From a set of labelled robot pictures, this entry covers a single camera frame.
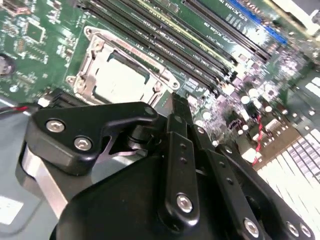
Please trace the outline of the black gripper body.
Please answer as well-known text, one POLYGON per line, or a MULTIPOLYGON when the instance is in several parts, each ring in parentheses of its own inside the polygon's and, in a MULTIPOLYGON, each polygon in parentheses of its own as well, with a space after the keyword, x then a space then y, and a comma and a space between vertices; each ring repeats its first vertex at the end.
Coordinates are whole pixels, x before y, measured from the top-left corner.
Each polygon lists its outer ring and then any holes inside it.
POLYGON ((183 233, 172 232, 158 216, 163 163, 140 160, 77 194, 63 210, 56 240, 235 240, 237 233, 222 199, 207 176, 198 173, 200 218, 183 233))

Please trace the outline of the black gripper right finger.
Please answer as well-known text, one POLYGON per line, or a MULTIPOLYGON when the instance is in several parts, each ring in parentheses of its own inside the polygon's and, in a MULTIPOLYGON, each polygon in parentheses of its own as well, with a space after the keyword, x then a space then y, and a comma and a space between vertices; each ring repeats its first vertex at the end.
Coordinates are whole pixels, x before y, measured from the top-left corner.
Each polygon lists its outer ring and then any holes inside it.
POLYGON ((229 145, 214 147, 206 131, 193 123, 189 103, 181 110, 194 144, 197 164, 204 170, 207 193, 231 240, 313 240, 315 234, 279 195, 229 145))

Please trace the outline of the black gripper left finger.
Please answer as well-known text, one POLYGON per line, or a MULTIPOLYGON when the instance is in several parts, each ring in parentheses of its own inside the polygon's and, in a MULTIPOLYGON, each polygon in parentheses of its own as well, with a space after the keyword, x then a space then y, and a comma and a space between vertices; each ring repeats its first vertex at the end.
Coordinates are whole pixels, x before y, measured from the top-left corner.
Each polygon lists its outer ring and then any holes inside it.
POLYGON ((168 116, 144 102, 43 108, 28 122, 20 165, 59 220, 77 194, 157 157, 162 161, 158 217, 169 229, 190 229, 199 222, 200 203, 182 98, 171 96, 168 116))

